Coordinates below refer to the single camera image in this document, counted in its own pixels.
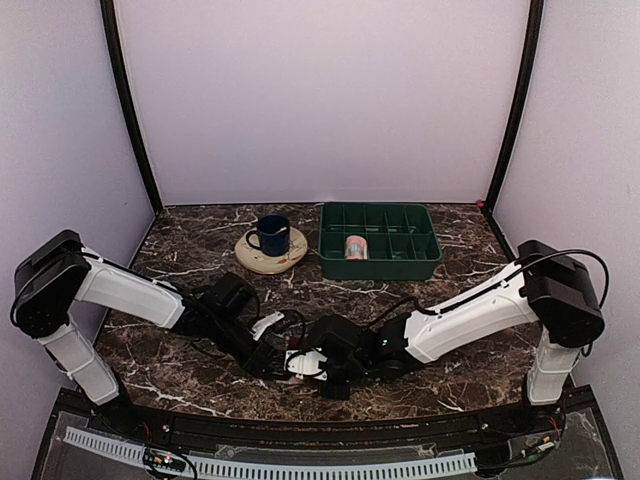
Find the pink patterned sock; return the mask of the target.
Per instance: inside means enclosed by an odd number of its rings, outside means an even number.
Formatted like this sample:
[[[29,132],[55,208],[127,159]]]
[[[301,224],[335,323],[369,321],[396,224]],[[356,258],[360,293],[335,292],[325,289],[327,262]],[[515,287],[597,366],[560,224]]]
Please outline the pink patterned sock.
[[[368,260],[368,242],[360,235],[349,235],[345,239],[345,260]]]

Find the green compartment tray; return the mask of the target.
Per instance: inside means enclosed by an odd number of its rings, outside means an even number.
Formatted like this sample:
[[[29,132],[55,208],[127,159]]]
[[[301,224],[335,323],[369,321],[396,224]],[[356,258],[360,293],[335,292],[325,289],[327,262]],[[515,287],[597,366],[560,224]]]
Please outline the green compartment tray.
[[[366,238],[368,260],[344,259],[349,235]],[[318,255],[330,280],[428,280],[442,260],[431,215],[417,203],[324,204]]]

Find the beige striped sock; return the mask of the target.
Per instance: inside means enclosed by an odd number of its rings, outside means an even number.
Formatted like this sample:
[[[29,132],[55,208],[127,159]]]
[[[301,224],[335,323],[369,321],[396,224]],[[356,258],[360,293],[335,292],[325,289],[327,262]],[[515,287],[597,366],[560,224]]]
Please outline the beige striped sock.
[[[299,350],[300,344],[301,344],[301,340],[299,338],[291,337],[288,341],[287,347],[289,350]],[[295,374],[293,374],[289,382],[292,384],[299,384],[301,382],[301,379],[299,379]]]

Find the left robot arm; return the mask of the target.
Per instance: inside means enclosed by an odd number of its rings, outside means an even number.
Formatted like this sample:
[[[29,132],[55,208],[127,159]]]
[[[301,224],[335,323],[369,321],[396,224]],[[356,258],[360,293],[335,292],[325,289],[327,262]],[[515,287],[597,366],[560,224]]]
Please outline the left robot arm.
[[[72,321],[75,302],[87,302],[146,320],[176,334],[208,338],[250,375],[286,378],[284,355],[240,320],[256,295],[228,272],[212,285],[191,290],[147,278],[86,248],[79,235],[63,230],[16,268],[9,318],[37,340],[96,406],[120,436],[141,427],[140,412],[125,400],[114,371]]]

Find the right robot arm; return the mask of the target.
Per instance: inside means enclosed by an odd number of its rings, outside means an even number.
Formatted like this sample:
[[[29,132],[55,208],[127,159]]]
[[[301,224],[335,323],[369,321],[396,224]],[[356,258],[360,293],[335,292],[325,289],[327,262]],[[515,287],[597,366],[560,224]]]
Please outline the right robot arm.
[[[604,331],[608,293],[595,291],[579,256],[602,260],[584,249],[555,250],[529,240],[489,280],[430,308],[415,306],[395,318],[384,314],[379,330],[324,316],[309,332],[301,357],[288,358],[285,368],[321,381],[324,396],[343,399],[353,380],[395,380],[499,331],[540,323],[540,343],[524,382],[526,399],[510,413],[511,426],[530,434],[560,400],[579,355]]]

